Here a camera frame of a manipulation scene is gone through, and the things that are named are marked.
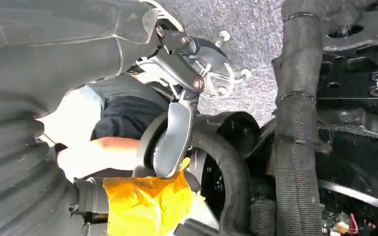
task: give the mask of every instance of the gravel ground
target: gravel ground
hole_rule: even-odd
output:
[[[159,0],[183,23],[189,34],[211,41],[227,30],[231,39],[223,44],[234,70],[248,68],[253,76],[238,83],[229,98],[202,99],[200,110],[247,111],[260,125],[272,118],[277,94],[270,64],[282,49],[282,0]]]

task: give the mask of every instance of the person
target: person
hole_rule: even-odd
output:
[[[168,102],[128,74],[89,83],[80,89],[100,103],[100,120],[87,144],[71,148],[56,144],[49,155],[70,181],[85,177],[130,177],[136,166],[139,139],[150,123],[167,111]]]

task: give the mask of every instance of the metal bracket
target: metal bracket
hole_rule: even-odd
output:
[[[173,30],[164,30],[162,46],[168,54],[173,54],[189,47],[190,37],[184,33]]]
[[[172,84],[175,82],[181,85],[183,89],[195,94],[199,94],[203,90],[203,88],[196,88],[194,85],[195,80],[200,75],[180,54],[169,55],[166,51],[160,50],[154,57],[150,58],[150,62],[159,65],[165,73],[169,74],[173,79]]]
[[[330,37],[331,25],[329,23],[323,25],[323,50],[335,52],[378,45],[378,11],[362,12],[361,19],[356,25],[362,27],[360,32],[342,38]]]
[[[183,51],[190,59],[202,59],[212,69],[221,68],[227,61],[225,53],[214,43],[203,38],[190,38],[190,46]]]

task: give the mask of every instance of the nut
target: nut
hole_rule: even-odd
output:
[[[183,44],[188,44],[190,42],[190,38],[188,35],[182,35],[181,41]]]
[[[160,25],[158,25],[158,26],[156,27],[156,31],[157,31],[157,34],[158,34],[160,37],[164,38],[164,31],[163,31],[163,28],[162,28]]]
[[[205,87],[205,82],[203,81],[202,76],[198,75],[195,76],[193,79],[193,87],[196,89],[196,91],[201,92]]]

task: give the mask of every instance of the red wire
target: red wire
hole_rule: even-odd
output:
[[[358,234],[358,226],[353,213],[350,213],[350,228],[348,230],[348,233],[350,235]]]

